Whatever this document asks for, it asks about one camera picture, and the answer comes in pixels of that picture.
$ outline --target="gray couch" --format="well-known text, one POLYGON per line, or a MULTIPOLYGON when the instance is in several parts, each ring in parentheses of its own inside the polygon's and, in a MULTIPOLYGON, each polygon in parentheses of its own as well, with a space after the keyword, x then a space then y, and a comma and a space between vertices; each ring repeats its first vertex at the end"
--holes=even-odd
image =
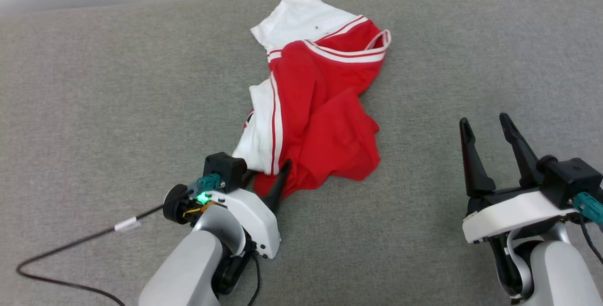
MULTIPOLYGON (((231 152, 267 76, 249 29, 279 0, 200 0, 0 19, 0 295, 3 305, 111 305, 24 280, 18 261, 115 224, 231 152)), ((487 245, 461 230, 467 117, 499 187, 519 173, 497 115, 536 154, 603 169, 603 0, 324 0, 390 29, 361 100, 383 158, 364 182, 331 178, 282 205, 282 245, 261 260, 264 305, 508 305, 487 245)), ((589 227, 603 250, 603 237, 589 227)), ((190 231, 160 214, 30 271, 136 305, 190 231)), ((570 239, 603 291, 579 227, 570 239)), ((247 304, 250 265, 225 305, 247 304)))

